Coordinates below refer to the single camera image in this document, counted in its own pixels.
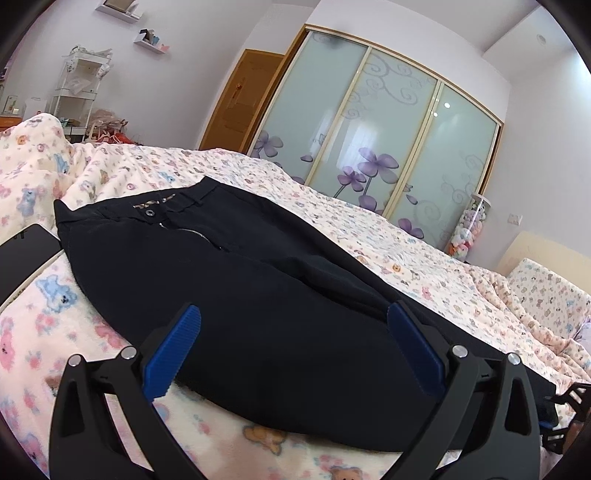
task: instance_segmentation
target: bed headboard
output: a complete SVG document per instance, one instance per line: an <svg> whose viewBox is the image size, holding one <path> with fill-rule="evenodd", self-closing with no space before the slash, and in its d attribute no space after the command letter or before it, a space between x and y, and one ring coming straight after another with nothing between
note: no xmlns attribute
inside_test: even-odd
<svg viewBox="0 0 591 480"><path fill-rule="evenodd" d="M591 293L591 258L552 240L521 232L501 258L496 271L507 276L524 258L531 258Z"/></svg>

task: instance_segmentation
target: sliding wardrobe door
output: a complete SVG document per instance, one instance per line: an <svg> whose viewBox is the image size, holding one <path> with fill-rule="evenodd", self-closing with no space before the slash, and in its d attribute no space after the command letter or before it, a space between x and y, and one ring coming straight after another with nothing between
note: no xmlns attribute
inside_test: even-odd
<svg viewBox="0 0 591 480"><path fill-rule="evenodd" d="M372 50L310 187L381 214L413 150L437 80Z"/></svg>
<svg viewBox="0 0 591 480"><path fill-rule="evenodd" d="M304 183L367 47L310 32L264 120L251 157Z"/></svg>
<svg viewBox="0 0 591 480"><path fill-rule="evenodd" d="M389 219L426 243L444 248L481 182L497 123L444 86L437 111L404 191Z"/></svg>

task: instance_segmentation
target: light switch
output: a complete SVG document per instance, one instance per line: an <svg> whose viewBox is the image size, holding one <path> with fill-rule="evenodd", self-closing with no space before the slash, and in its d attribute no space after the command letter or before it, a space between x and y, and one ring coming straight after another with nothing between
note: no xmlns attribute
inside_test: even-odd
<svg viewBox="0 0 591 480"><path fill-rule="evenodd" d="M523 215L516 215L514 213L511 213L509 214L509 219L507 220L507 222L513 225L520 225L522 220Z"/></svg>

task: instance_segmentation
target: zipper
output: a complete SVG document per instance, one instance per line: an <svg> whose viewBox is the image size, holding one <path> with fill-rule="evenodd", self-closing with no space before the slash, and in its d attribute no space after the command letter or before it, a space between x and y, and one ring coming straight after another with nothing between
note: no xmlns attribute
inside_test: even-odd
<svg viewBox="0 0 591 480"><path fill-rule="evenodd" d="M164 225L162 225L162 223L159 223L159 225L160 225L162 228L165 228L166 230L170 230L169 228L166 228ZM196 231L196 230L191 230L191 229L189 229L189 228L177 228L177 229L175 229L175 230L184 230L185 232L196 233L196 234L197 234L198 236L200 236L201 238L203 238L203 239L207 240L207 241L208 241L208 242L209 242L211 245L213 245L214 247L216 247L216 248L220 248L220 247L218 247L217 245L214 245L214 244L213 244L213 242L212 242L212 241L211 241L209 238L207 238L205 235L203 235L201 232L198 232L198 231Z"/></svg>

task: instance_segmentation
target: wooden door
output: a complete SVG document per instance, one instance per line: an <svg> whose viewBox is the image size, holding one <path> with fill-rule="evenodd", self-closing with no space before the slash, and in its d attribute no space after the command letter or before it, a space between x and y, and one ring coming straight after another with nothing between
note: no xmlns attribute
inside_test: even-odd
<svg viewBox="0 0 591 480"><path fill-rule="evenodd" d="M246 49L217 102L200 150L239 151L283 55Z"/></svg>

